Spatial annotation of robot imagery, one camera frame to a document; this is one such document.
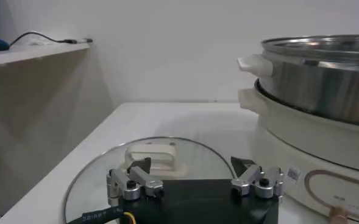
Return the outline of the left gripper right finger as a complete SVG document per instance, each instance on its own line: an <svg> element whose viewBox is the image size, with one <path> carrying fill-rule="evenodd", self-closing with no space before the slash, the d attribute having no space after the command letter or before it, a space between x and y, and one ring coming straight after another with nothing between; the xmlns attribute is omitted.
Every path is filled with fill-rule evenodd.
<svg viewBox="0 0 359 224"><path fill-rule="evenodd" d="M244 197L254 191L258 198L270 199L283 196L283 172L279 167L266 170L250 159L231 157L230 162L235 171L231 180L232 190Z"/></svg>

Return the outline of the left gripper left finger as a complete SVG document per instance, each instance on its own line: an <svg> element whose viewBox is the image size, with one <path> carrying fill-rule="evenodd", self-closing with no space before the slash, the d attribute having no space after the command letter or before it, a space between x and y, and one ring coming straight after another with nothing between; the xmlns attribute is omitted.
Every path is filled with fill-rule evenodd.
<svg viewBox="0 0 359 224"><path fill-rule="evenodd" d="M133 202L142 196L161 200L165 194L163 181L150 175L151 164L151 158L144 158L125 169L110 169L106 176L108 204L117 205L119 198Z"/></svg>

